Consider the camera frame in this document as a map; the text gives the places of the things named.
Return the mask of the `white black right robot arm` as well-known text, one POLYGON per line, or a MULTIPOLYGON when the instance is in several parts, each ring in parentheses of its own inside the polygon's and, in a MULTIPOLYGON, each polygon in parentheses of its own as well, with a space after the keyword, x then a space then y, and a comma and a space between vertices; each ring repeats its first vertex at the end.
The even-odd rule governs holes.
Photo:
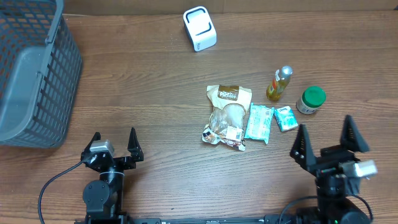
POLYGON ((340 143, 313 153, 304 124, 298 129, 290 156, 315 177, 318 205, 297 210, 297 223, 371 223, 371 209, 365 214, 349 198, 358 197, 362 179, 377 174, 373 160, 361 161, 356 152, 368 152, 369 146, 352 116, 345 116, 340 143))

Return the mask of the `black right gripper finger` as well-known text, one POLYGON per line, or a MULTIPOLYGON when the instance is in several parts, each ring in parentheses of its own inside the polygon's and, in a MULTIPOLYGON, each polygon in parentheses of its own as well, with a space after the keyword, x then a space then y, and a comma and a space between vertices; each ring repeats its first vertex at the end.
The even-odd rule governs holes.
POLYGON ((306 125, 301 124, 290 151, 290 156, 304 170, 312 171, 317 164, 306 125))
POLYGON ((351 115, 346 115, 340 137, 342 147, 352 152, 369 152, 369 146, 359 132, 359 129, 351 115))

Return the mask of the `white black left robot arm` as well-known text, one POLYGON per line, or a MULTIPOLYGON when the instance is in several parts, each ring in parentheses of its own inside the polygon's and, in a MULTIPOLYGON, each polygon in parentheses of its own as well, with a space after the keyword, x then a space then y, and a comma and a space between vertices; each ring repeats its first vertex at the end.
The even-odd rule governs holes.
POLYGON ((111 142, 102 140, 96 132, 82 152, 84 165, 99 173, 99 179, 88 183, 83 190, 85 223, 132 223, 132 218, 123 211, 124 171, 135 169, 136 163, 144 160, 134 128, 129 134, 127 151, 130 155, 115 157, 111 142))

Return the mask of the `yellow liquid bottle silver cap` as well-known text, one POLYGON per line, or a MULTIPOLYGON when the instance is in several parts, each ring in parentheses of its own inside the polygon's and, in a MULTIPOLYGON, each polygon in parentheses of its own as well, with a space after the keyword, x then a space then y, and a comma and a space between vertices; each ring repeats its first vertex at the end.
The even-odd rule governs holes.
POLYGON ((284 65, 275 71, 271 84, 267 87, 266 96, 271 101, 278 101, 283 91, 290 83, 294 71, 289 65, 284 65))

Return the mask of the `teal Kleenex tissue pack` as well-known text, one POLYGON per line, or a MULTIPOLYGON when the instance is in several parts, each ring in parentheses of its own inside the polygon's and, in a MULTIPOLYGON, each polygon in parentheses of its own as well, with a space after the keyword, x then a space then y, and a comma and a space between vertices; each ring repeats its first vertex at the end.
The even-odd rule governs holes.
POLYGON ((276 109, 274 116, 281 132, 289 131, 299 126, 290 106, 276 109))

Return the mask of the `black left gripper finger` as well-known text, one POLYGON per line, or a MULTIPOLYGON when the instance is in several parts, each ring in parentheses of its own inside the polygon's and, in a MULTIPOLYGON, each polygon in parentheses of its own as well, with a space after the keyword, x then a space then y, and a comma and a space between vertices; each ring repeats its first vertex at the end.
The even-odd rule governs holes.
POLYGON ((144 160, 144 153, 141 149, 139 141, 137 139, 137 133, 134 128, 131 128, 129 135, 129 142, 127 145, 127 150, 130 152, 131 157, 136 161, 140 162, 144 160))
POLYGON ((101 139, 101 134, 100 132, 95 132, 94 136, 92 137, 91 141, 88 143, 88 145, 85 147, 83 152, 88 152, 90 150, 90 147, 94 141, 100 140, 101 139))

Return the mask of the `brown snack pouch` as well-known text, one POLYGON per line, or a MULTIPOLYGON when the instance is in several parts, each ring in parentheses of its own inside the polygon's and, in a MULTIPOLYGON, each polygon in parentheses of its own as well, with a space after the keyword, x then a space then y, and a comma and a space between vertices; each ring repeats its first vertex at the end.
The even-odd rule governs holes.
POLYGON ((210 85, 206 88, 206 95, 213 111, 202 132, 202 141, 212 145, 222 142, 245 151, 243 124, 251 104, 252 90, 241 86, 210 85))

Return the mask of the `green lid jar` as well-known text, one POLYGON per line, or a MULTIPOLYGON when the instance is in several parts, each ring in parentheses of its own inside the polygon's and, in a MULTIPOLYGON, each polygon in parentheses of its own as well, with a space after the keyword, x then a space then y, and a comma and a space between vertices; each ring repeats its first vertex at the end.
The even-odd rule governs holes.
POLYGON ((313 114, 326 101, 326 93, 319 86, 308 87, 296 102, 296 108, 303 114, 313 114))

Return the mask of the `teal snack bar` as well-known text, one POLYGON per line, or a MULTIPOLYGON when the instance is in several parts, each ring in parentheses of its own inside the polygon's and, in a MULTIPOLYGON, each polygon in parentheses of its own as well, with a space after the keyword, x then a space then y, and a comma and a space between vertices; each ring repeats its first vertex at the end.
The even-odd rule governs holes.
POLYGON ((245 139, 254 139, 269 143, 271 122, 274 115, 274 107, 251 103, 250 114, 246 126, 245 139))

